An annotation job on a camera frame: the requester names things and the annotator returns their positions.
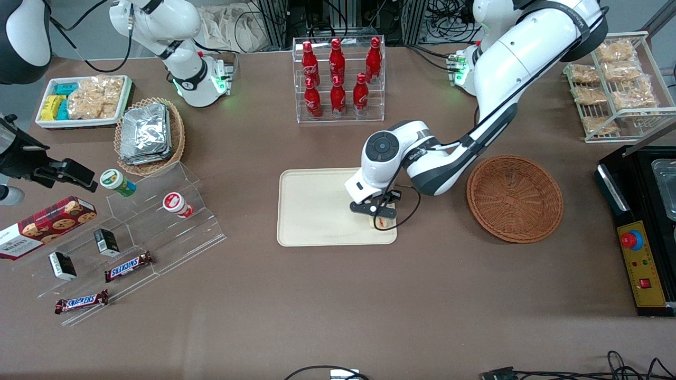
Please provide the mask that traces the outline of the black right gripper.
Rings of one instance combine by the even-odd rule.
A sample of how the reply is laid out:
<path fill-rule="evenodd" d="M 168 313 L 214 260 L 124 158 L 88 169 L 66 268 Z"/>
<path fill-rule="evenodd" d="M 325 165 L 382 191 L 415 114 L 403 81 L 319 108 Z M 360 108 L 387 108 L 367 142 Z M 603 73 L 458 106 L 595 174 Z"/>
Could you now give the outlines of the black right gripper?
<path fill-rule="evenodd" d="M 48 145 L 42 144 L 31 135 L 15 126 L 16 115 L 2 115 L 2 175 L 14 179 L 32 180 L 46 188 L 53 188 L 56 181 L 70 183 L 94 193 L 98 183 L 94 171 L 79 162 L 66 158 L 49 165 L 46 151 Z"/>

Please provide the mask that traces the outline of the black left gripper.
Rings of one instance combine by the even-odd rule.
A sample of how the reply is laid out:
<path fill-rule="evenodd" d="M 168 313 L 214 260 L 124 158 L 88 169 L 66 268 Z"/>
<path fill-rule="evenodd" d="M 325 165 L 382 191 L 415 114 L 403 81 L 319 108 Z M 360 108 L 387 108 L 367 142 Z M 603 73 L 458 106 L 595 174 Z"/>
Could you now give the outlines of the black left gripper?
<path fill-rule="evenodd" d="M 382 218 L 396 219 L 398 212 L 394 205 L 398 201 L 397 195 L 379 195 L 366 199 L 361 204 L 357 202 L 350 203 L 350 211 L 353 213 L 369 215 L 372 217 L 372 228 L 382 229 Z"/>

